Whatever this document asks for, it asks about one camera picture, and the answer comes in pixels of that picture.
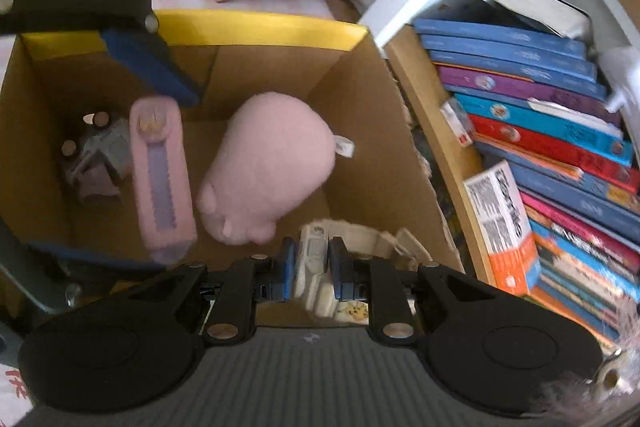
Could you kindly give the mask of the pink plush pig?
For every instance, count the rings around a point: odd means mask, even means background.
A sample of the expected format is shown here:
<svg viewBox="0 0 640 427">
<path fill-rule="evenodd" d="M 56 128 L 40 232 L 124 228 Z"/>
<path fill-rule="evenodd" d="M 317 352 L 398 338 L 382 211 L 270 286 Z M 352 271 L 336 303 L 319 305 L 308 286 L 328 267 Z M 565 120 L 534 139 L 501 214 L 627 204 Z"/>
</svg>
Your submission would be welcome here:
<svg viewBox="0 0 640 427">
<path fill-rule="evenodd" d="M 203 227 L 223 244 L 267 244 L 277 222 L 329 179 L 337 156 L 354 153 L 354 142 L 299 98 L 254 95 L 229 120 L 198 190 Z"/>
</svg>

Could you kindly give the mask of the grey toy with wheels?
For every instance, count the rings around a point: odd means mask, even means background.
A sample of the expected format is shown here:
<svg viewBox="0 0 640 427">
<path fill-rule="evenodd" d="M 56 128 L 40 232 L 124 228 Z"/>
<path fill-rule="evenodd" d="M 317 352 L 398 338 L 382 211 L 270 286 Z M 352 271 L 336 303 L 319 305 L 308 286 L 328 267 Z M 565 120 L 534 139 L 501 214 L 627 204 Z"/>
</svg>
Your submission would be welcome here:
<svg viewBox="0 0 640 427">
<path fill-rule="evenodd" d="M 98 112 L 82 122 L 80 137 L 60 147 L 64 179 L 84 204 L 119 198 L 119 185 L 132 173 L 128 119 Z"/>
</svg>

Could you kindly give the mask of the orange white book box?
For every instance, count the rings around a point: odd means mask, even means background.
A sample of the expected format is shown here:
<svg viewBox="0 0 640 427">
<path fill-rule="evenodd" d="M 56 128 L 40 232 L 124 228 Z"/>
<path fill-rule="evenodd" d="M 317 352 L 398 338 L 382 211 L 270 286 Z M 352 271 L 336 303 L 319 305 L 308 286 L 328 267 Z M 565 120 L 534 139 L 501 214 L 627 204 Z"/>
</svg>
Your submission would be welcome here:
<svg viewBox="0 0 640 427">
<path fill-rule="evenodd" d="M 503 160 L 464 181 L 480 224 L 496 285 L 524 296 L 536 286 L 540 261 L 534 234 L 509 164 Z"/>
</svg>

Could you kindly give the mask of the yellow cardboard box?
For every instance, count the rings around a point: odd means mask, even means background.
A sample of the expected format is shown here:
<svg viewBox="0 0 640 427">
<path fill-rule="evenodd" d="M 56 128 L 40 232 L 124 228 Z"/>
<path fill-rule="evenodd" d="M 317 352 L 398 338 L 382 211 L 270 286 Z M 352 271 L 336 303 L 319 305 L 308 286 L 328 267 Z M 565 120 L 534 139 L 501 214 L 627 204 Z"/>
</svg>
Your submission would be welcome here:
<svg viewBox="0 0 640 427">
<path fill-rule="evenodd" d="M 294 235 L 323 218 L 409 231 L 431 257 L 461 268 L 435 192 L 413 145 L 397 83 L 367 31 L 320 18 L 228 11 L 167 11 L 160 31 L 176 64 L 202 89 L 182 114 L 192 187 L 217 154 L 228 120 L 251 96 L 305 101 L 355 145 L 328 182 L 278 224 Z M 144 260 L 134 192 L 78 202 L 65 182 L 60 144 L 95 110 L 125 115 L 148 88 L 106 52 L 94 32 L 18 37 L 1 87 L 1 216 L 25 243 Z"/>
</svg>

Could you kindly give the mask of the pink utility knife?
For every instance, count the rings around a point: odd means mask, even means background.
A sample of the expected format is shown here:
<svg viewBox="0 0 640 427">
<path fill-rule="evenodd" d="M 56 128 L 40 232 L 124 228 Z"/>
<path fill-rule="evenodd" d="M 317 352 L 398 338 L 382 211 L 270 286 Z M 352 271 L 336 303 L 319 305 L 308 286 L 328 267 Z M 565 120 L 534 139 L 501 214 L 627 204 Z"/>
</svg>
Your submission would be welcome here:
<svg viewBox="0 0 640 427">
<path fill-rule="evenodd" d="M 169 96 L 134 102 L 129 136 L 143 244 L 155 262 L 174 265 L 198 240 L 177 102 Z"/>
</svg>

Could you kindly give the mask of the white wooden bookshelf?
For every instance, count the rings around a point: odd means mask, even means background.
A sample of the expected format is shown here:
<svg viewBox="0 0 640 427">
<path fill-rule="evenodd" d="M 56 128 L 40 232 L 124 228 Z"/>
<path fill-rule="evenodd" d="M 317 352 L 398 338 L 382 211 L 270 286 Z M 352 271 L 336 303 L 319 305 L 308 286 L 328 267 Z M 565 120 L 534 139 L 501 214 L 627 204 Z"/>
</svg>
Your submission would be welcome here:
<svg viewBox="0 0 640 427">
<path fill-rule="evenodd" d="M 540 259 L 533 300 L 612 350 L 620 311 L 639 284 L 617 271 L 620 257 L 597 255 L 577 233 L 592 228 L 631 251 L 639 247 L 639 215 L 623 204 L 623 190 L 610 185 L 601 196 L 585 184 L 598 167 L 629 170 L 639 157 L 638 49 L 598 49 L 592 19 L 565 0 L 486 1 L 528 28 L 501 28 L 492 39 L 475 30 L 402 30 L 418 16 L 410 0 L 376 0 L 363 20 L 393 63 L 401 43 L 420 61 L 401 84 L 434 147 L 482 279 L 524 287 L 523 256 L 488 251 L 489 235 L 506 222 L 482 223 L 475 213 L 491 164 L 512 176 Z"/>
</svg>

